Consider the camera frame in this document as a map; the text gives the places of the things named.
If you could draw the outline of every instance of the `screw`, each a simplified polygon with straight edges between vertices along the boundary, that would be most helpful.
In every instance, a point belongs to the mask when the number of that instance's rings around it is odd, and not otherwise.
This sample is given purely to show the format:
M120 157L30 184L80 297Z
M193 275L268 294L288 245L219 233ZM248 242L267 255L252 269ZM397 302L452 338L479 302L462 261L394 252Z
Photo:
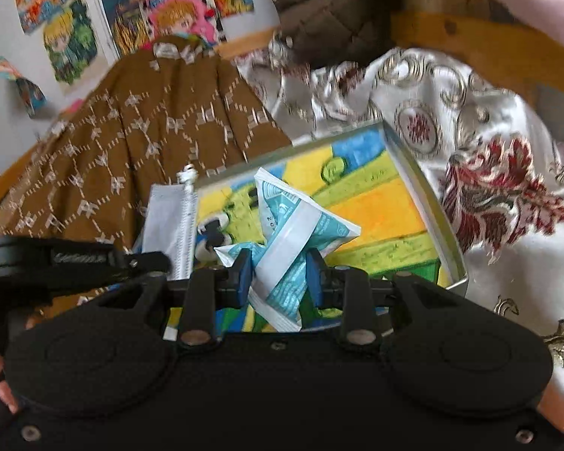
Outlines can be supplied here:
M34 441L39 441L42 434L36 426L25 426L21 429L21 437L28 443L32 443Z
M274 341L272 345L269 347L272 348L274 351L284 351L284 349L286 349L286 343Z
M520 429L516 433L516 442L520 444L529 444L534 438L535 434L529 429Z

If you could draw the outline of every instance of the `white wall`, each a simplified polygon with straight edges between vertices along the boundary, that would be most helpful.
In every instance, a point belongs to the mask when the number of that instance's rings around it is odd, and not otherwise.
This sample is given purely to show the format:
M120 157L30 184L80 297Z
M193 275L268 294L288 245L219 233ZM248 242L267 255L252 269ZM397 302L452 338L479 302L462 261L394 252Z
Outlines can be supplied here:
M86 0L98 39L107 59L112 64L115 53L107 37L106 25L97 0ZM235 15L223 21L228 38L267 29L279 23L271 0L254 0L256 10L251 14ZM84 98L98 84L89 80L73 93L63 95L57 84L48 55L42 42L42 29L25 35L18 20L14 0L0 0L0 55L7 58L25 77L36 83L46 95L48 103L36 118L25 112L13 83L0 79L0 173L27 151L42 135L57 112L77 98Z

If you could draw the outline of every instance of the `red floral pattern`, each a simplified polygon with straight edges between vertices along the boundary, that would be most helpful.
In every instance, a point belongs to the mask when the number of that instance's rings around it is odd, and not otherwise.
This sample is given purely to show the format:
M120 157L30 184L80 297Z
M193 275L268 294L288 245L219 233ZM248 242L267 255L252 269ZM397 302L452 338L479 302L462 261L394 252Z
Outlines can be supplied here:
M409 117L407 131L411 141L416 144L430 141L431 127L424 114L415 114Z
M564 200L547 191L532 161L520 135L507 148L496 136L450 158L443 207L464 252L483 242L497 257L531 229L550 236L564 222Z

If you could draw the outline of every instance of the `brown fabric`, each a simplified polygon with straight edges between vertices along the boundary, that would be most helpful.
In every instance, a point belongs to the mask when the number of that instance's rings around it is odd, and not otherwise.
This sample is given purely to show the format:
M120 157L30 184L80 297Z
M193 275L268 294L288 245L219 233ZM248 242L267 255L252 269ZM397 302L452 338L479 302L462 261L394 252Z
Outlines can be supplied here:
M238 71L167 37L185 59L140 50L122 58L42 144L0 206L0 235L131 247L154 183L175 183L290 144Z
M393 46L384 0L272 1L297 62L314 68L341 61L367 65Z

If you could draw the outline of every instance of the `dark quilted jacket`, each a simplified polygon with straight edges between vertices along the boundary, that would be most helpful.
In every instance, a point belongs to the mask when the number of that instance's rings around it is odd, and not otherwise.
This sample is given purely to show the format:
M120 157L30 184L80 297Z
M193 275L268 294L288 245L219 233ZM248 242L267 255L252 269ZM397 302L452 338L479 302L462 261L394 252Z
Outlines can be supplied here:
M272 0L283 41L295 60L312 67L357 61L362 65L392 47L384 0Z

